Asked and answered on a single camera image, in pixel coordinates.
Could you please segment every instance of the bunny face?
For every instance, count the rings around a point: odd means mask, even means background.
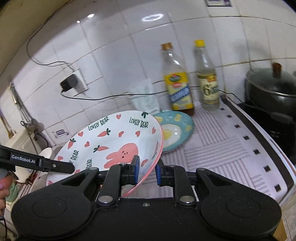
[[[121,162],[131,163],[134,155],[138,155],[138,153],[139,151],[136,144],[125,144],[119,149],[119,151],[112,152],[106,157],[107,160],[111,160],[104,165],[104,168],[110,168],[111,166],[119,164]]]

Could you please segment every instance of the finger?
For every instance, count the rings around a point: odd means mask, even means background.
[[[0,199],[3,199],[8,196],[9,196],[9,189],[4,189],[0,191]]]
[[[8,176],[0,180],[0,190],[9,189],[13,180],[14,180],[14,177],[12,174],[8,174]]]
[[[6,207],[6,201],[4,199],[0,200],[0,209],[3,209]]]

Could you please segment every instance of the gas stove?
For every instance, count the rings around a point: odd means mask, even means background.
[[[246,102],[248,105],[254,106],[251,102]],[[282,123],[270,117],[264,111],[250,108],[244,104],[238,104],[253,120],[255,120],[280,146],[283,152],[288,156],[290,161],[296,164],[296,122],[290,121]]]

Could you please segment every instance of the silver rivet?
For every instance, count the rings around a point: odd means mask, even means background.
[[[191,197],[191,196],[182,196],[180,197],[180,201],[183,202],[183,203],[192,203],[194,202],[194,198]]]
[[[113,200],[113,197],[111,197],[109,195],[100,196],[98,198],[98,201],[101,203],[111,203],[112,200]]]

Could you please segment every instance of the person's thumb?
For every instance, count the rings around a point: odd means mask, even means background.
[[[11,186],[12,182],[13,182],[13,175],[12,174],[8,174],[8,176],[6,176],[5,178],[0,180],[0,190],[4,190],[4,189],[9,189],[9,187]]]

